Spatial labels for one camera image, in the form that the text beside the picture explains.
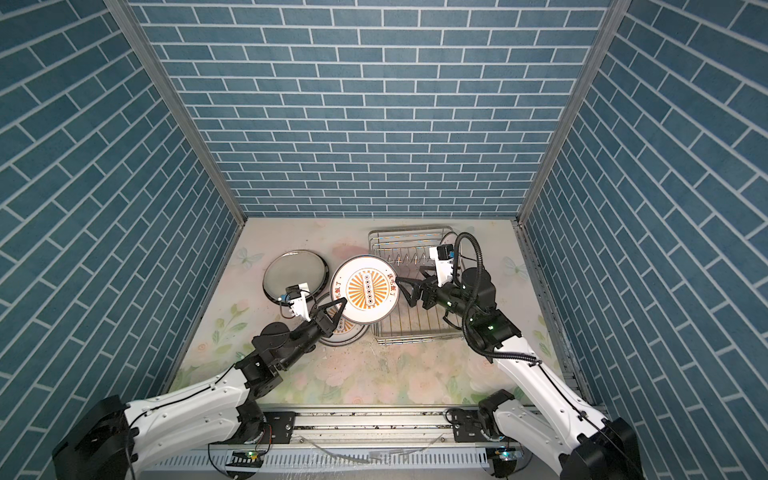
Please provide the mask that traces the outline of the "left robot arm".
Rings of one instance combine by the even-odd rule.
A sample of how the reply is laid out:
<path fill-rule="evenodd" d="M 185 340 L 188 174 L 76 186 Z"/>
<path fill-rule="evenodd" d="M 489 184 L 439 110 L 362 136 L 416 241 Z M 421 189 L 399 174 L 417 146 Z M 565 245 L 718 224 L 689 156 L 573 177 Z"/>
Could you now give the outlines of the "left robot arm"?
<path fill-rule="evenodd" d="M 266 428 L 258 405 L 303 355 L 336 330 L 347 300 L 312 307 L 295 329 L 267 325 L 253 351 L 223 373 L 161 396 L 96 402 L 53 449 L 59 479 L 129 479 L 167 458 L 214 443 L 256 441 Z"/>

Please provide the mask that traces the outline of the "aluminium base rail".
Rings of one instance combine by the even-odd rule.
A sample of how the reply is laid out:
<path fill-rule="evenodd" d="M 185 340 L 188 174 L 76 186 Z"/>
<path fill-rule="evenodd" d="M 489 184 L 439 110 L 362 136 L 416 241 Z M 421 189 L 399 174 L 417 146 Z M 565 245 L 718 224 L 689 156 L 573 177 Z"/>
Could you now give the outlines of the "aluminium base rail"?
<path fill-rule="evenodd" d="M 297 413 L 289 444 L 208 444 L 167 458 L 139 474 L 213 471 L 247 479 L 256 473 L 481 467 L 504 478 L 522 470 L 535 456 L 515 440 L 456 443 L 443 417 L 446 409 L 274 408 L 269 411 Z"/>

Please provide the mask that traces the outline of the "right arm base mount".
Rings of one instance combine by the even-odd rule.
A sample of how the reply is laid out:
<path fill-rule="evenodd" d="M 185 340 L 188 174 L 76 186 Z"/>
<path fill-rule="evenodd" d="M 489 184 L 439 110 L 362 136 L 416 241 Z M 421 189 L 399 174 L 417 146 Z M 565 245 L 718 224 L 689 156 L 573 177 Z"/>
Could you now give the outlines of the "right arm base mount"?
<path fill-rule="evenodd" d="M 501 432 L 493 414 L 503 403 L 512 400 L 515 400 L 512 393 L 500 389 L 482 398 L 474 408 L 447 408 L 443 417 L 456 443 L 510 442 L 513 438 Z"/>

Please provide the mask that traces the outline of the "orange sunburst plate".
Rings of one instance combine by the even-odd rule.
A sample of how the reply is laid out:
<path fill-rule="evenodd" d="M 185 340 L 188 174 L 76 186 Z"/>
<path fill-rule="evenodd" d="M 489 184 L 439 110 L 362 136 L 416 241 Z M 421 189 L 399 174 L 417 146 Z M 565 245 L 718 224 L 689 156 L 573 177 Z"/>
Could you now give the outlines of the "orange sunburst plate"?
<path fill-rule="evenodd" d="M 332 300 L 331 295 L 329 293 L 324 293 L 318 297 L 317 303 L 322 304 L 330 300 Z M 347 346 L 360 340 L 367 333 L 369 330 L 368 325 L 355 323 L 345 316 L 350 306 L 351 304 L 347 303 L 343 317 L 338 322 L 333 335 L 330 338 L 320 339 L 319 341 L 321 344 L 329 347 Z"/>
<path fill-rule="evenodd" d="M 332 276 L 330 294 L 333 300 L 346 300 L 342 317 L 359 325 L 385 319 L 400 298 L 395 270 L 374 255 L 359 255 L 342 263 Z"/>

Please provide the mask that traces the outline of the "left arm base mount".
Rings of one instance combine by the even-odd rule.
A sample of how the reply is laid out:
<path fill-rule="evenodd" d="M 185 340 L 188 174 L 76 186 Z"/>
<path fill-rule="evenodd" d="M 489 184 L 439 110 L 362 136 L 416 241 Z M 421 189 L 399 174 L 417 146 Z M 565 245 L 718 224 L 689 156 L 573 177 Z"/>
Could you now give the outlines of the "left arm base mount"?
<path fill-rule="evenodd" d="M 295 411 L 267 411 L 260 417 L 244 422 L 233 436 L 218 444 L 289 444 L 293 435 Z"/>

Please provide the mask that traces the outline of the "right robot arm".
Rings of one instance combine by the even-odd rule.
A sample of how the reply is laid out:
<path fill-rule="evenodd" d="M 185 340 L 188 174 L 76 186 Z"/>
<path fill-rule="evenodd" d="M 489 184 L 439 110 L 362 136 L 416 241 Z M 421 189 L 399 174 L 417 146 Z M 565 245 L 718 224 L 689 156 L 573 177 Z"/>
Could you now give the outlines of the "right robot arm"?
<path fill-rule="evenodd" d="M 462 320 L 470 349 L 508 375 L 535 405 L 530 413 L 511 393 L 479 404 L 486 434 L 509 437 L 562 479 L 641 479 L 637 435 L 621 419 L 608 419 L 575 393 L 536 356 L 520 329 L 498 308 L 486 270 L 471 267 L 458 281 L 431 275 L 396 280 L 410 306 L 442 306 Z"/>

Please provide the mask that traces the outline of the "plain white deep plate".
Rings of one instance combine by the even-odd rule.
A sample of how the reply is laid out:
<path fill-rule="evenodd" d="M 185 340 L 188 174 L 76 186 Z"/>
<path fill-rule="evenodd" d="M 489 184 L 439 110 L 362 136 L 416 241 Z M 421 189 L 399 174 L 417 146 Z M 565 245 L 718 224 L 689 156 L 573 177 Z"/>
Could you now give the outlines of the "plain white deep plate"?
<path fill-rule="evenodd" d="M 321 294 L 329 282 L 329 266 L 317 253 L 310 250 L 293 250 L 280 255 L 266 268 L 262 290 L 274 304 L 286 306 L 281 297 L 294 285 L 306 283 L 308 297 Z"/>

